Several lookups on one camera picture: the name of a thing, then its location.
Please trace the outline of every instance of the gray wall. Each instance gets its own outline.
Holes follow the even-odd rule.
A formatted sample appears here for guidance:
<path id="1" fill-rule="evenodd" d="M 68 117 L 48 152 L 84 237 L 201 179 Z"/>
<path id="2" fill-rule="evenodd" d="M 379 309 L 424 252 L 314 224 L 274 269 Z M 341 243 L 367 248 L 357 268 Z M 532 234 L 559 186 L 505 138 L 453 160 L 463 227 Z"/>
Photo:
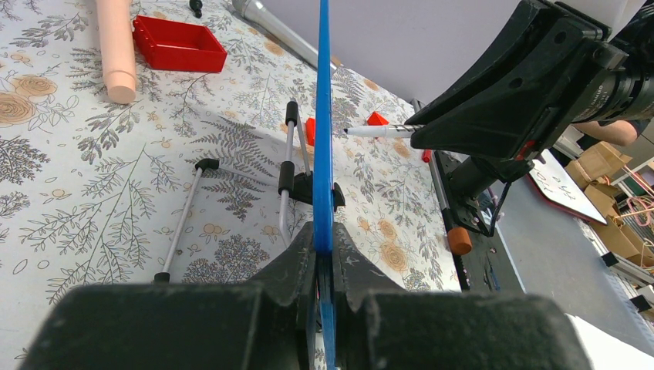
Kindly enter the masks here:
<path id="1" fill-rule="evenodd" d="M 318 45 L 318 0 L 261 0 Z M 428 103 L 491 44 L 519 0 L 332 0 L 332 54 L 400 98 Z"/>

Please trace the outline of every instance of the black cable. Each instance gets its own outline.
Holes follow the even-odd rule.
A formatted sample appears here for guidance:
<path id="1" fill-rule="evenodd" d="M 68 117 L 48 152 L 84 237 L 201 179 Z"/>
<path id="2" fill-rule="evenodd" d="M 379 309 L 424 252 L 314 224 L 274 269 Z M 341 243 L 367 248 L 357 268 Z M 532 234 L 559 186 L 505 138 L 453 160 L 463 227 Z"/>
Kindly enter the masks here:
<path id="1" fill-rule="evenodd" d="M 490 231 L 488 232 L 488 237 L 492 237 L 495 235 L 495 224 L 497 223 L 497 217 L 500 215 L 500 209 L 502 208 L 502 204 L 504 204 L 504 200 L 507 198 L 507 193 L 509 192 L 509 188 L 511 187 L 512 183 L 507 183 L 504 185 L 504 190 L 502 190 L 502 195 L 500 195 L 500 200 L 497 202 L 497 206 L 495 207 L 495 210 L 493 211 L 493 217 L 490 219 Z"/>

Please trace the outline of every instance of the white board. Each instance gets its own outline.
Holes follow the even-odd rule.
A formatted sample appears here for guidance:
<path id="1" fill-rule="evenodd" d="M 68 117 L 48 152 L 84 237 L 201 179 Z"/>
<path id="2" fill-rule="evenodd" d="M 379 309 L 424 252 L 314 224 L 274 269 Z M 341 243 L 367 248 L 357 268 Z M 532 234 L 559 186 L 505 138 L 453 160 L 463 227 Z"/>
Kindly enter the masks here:
<path id="1" fill-rule="evenodd" d="M 585 220 L 606 224 L 604 217 L 551 155 L 550 151 L 544 150 L 542 156 L 545 164 L 534 160 L 534 169 L 529 173 L 529 177 L 543 197 L 566 212 Z"/>

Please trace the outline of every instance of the pen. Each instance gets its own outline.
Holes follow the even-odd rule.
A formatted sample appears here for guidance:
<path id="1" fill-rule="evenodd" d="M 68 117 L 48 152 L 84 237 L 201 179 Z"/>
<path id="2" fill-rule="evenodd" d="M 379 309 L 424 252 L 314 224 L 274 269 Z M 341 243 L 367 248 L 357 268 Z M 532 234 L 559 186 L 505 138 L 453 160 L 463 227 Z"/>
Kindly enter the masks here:
<path id="1" fill-rule="evenodd" d="M 411 137 L 417 130 L 423 128 L 419 125 L 387 125 L 387 126 L 359 126 L 344 129 L 346 134 L 361 137 Z"/>

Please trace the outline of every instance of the floral tablecloth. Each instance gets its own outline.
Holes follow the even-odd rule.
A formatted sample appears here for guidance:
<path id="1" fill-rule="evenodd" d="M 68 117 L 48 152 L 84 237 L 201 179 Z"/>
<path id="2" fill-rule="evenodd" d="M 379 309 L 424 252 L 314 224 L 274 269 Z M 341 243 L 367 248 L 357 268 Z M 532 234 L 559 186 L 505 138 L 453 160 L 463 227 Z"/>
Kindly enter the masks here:
<path id="1" fill-rule="evenodd" d="M 315 71 L 227 2 L 205 1 L 202 19 L 184 1 L 135 0 L 131 10 L 208 26 L 229 53 L 223 72 L 155 71 L 139 55 L 137 100 L 109 103 L 94 2 L 0 0 L 0 368 L 19 365 L 71 288 L 151 281 L 200 158 L 248 176 L 206 173 L 173 279 L 242 281 L 285 248 L 275 187 L 284 109 L 295 97 L 303 119 L 314 114 Z M 420 152 L 342 133 L 373 111 L 402 123 L 411 105 L 343 67 L 332 88 L 334 174 L 347 202 L 336 220 L 406 289 L 458 291 Z M 297 137 L 295 147 L 303 170 Z M 312 208 L 292 203 L 288 216 L 294 234 Z"/>

